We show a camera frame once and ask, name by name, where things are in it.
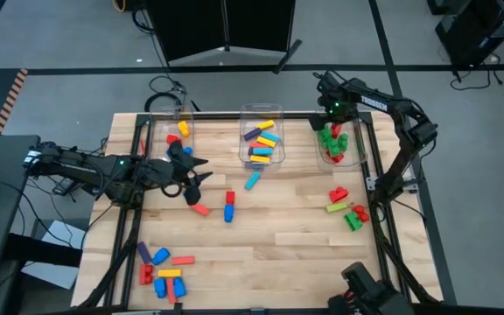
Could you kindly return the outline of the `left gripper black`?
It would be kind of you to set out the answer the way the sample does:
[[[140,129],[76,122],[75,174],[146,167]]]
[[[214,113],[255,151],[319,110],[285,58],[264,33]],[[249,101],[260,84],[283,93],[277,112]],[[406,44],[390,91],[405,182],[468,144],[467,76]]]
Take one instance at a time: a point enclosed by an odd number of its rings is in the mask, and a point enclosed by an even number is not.
[[[166,188],[175,185],[179,190],[186,189],[189,186],[201,184],[212,171],[197,173],[194,167],[207,164],[206,159],[192,157],[184,153],[182,143],[175,142],[170,144],[167,149],[169,161],[163,159],[151,159],[145,165],[145,189],[152,190]]]

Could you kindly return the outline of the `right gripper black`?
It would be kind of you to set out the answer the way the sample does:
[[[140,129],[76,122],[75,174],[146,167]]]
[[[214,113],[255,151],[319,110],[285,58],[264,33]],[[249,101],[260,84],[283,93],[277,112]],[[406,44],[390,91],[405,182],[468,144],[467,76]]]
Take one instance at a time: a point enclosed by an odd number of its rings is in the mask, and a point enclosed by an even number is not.
[[[314,131],[322,130],[327,123],[342,124],[359,117],[357,103],[360,94],[357,91],[351,89],[347,82],[339,83],[330,72],[315,73],[315,77],[320,92],[318,105],[324,109],[325,114],[309,117],[309,124]]]

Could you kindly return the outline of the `clear plastic bin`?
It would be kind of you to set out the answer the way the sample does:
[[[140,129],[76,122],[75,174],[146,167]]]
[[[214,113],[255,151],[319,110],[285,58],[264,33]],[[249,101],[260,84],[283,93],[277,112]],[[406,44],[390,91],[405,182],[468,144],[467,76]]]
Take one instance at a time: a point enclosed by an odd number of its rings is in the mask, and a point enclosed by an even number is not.
[[[324,128],[331,129],[334,123],[328,122]],[[325,171],[345,172],[346,170],[356,168],[367,161],[368,154],[362,138],[362,120],[356,119],[350,122],[342,123],[340,134],[348,134],[348,148],[344,158],[339,163],[334,163],[327,155],[327,149],[324,143],[318,140],[317,131],[314,132],[314,139],[317,149],[318,167]]]
[[[250,156],[248,155],[249,145],[252,142],[257,142],[256,139],[261,136],[256,136],[249,141],[245,141],[243,135],[249,131],[257,128],[258,123],[262,123],[268,120],[273,120],[275,125],[269,129],[262,129],[262,132],[269,132],[273,135],[279,137],[279,141],[276,146],[271,148],[273,154],[270,157],[270,162],[266,164],[264,172],[275,172],[278,170],[282,162],[286,158],[285,148],[284,148],[284,111],[283,107],[278,104],[271,103],[253,103],[245,104],[241,106],[240,112],[240,143],[239,143],[239,159],[242,161],[243,165],[250,161]]]
[[[186,106],[172,106],[152,110],[151,112],[151,138],[150,138],[150,156],[152,158],[167,159],[166,137],[169,134],[178,136],[182,139],[182,146],[192,148],[194,153],[194,118],[193,111]],[[179,131],[178,123],[186,121],[190,129],[190,136],[184,137]]]

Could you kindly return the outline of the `black power adapter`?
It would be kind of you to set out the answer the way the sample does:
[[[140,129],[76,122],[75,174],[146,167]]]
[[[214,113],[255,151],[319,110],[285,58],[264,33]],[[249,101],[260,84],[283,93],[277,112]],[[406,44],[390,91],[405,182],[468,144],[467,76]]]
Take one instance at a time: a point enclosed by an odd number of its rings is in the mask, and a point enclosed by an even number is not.
[[[75,187],[77,183],[70,178],[63,178],[61,181],[57,182],[52,189],[54,194],[65,196],[69,194]]]

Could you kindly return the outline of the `black folding divider screen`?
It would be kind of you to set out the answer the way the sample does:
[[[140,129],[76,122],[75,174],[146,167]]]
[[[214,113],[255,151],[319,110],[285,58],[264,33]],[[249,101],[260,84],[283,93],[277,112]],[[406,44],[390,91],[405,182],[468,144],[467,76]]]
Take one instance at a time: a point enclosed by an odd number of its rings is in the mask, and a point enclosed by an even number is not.
[[[279,74],[303,44],[291,38],[296,0],[143,0],[167,62],[233,47],[280,52]]]

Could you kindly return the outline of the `black boxy device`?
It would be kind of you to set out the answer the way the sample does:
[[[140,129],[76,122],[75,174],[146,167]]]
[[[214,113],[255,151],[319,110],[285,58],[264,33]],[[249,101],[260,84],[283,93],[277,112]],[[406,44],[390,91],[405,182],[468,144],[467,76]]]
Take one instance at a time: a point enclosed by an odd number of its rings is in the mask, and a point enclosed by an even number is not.
[[[348,289],[327,300],[330,315],[415,315],[410,302],[391,283],[375,281],[361,262],[341,272]]]

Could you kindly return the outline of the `black equipment cabinet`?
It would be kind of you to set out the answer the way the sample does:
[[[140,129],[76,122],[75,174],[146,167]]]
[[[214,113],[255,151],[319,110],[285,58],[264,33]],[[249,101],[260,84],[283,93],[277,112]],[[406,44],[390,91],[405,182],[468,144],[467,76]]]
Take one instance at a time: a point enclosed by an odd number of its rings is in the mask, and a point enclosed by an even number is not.
[[[504,0],[426,0],[456,68],[476,67],[504,42]]]

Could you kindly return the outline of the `black aluminium rig frame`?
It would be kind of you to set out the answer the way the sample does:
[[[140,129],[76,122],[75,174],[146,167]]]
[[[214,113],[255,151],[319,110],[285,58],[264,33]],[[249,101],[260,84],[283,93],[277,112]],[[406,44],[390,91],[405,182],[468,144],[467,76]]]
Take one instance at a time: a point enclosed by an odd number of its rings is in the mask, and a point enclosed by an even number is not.
[[[379,277],[372,228],[354,232],[343,213],[326,211],[329,192],[338,186],[349,191],[350,203],[366,203],[361,168],[321,170],[307,117],[304,111],[285,114],[285,160],[246,190],[249,175],[238,156],[239,114],[196,114],[195,153],[208,161],[201,171],[213,172],[200,188],[209,214],[201,215],[182,198],[168,198],[159,190],[145,194],[141,213],[97,201],[73,304],[84,301],[102,279],[118,226],[137,228],[138,240],[150,252],[167,248],[173,256],[195,257],[195,264],[181,267],[185,313],[265,309],[296,315],[323,309],[330,297],[344,292],[341,272],[354,262]],[[227,191],[235,192],[230,223],[224,221]]]

